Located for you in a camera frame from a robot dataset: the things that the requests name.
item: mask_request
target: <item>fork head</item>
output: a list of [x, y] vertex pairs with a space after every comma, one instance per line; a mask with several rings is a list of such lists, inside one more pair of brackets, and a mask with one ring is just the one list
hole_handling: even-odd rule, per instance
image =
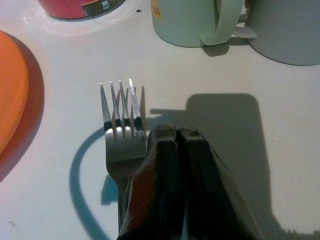
[[102, 82], [100, 82], [102, 116], [106, 148], [106, 168], [109, 175], [117, 182], [130, 180], [147, 153], [147, 138], [143, 128], [136, 91], [129, 78], [132, 102], [133, 125], [131, 126], [128, 104], [121, 79], [119, 79], [122, 103], [122, 120], [119, 113], [114, 86], [110, 80], [113, 116], [110, 117], [108, 103]]

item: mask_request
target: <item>gray mug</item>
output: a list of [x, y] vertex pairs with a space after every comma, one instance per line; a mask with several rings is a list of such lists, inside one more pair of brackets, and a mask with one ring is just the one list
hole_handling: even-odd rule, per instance
[[253, 0], [247, 26], [250, 45], [262, 55], [292, 65], [320, 64], [320, 0]]

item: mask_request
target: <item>can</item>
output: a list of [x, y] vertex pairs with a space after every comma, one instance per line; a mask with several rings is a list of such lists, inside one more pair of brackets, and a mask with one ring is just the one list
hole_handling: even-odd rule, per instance
[[52, 18], [78, 21], [96, 18], [119, 7], [125, 0], [38, 0]]

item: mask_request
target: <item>fork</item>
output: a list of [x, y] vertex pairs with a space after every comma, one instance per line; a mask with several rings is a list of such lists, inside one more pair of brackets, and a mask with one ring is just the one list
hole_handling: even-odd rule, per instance
[[112, 80], [110, 80], [113, 103], [114, 122], [108, 109], [103, 83], [100, 82], [102, 116], [105, 136], [106, 169], [116, 182], [118, 188], [118, 228], [123, 225], [129, 200], [131, 181], [143, 162], [147, 153], [147, 138], [142, 125], [142, 119], [136, 91], [129, 77], [130, 95], [132, 102], [133, 126], [131, 126], [127, 100], [121, 79], [119, 79], [122, 102], [122, 121], [119, 105], [116, 99]]

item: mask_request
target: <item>white table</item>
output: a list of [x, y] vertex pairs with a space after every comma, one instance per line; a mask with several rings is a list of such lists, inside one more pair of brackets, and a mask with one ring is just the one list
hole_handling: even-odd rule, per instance
[[239, 180], [266, 239], [291, 239], [289, 230], [315, 239], [320, 66], [278, 63], [238, 39], [205, 49], [170, 45], [154, 32], [142, 0], [81, 22], [51, 19], [35, 0], [2, 0], [0, 29], [28, 46], [44, 83], [33, 141], [21, 158], [0, 163], [1, 240], [116, 239], [99, 82], [108, 94], [108, 80], [128, 87], [128, 77], [138, 97], [144, 86], [148, 130], [173, 123], [203, 132]]

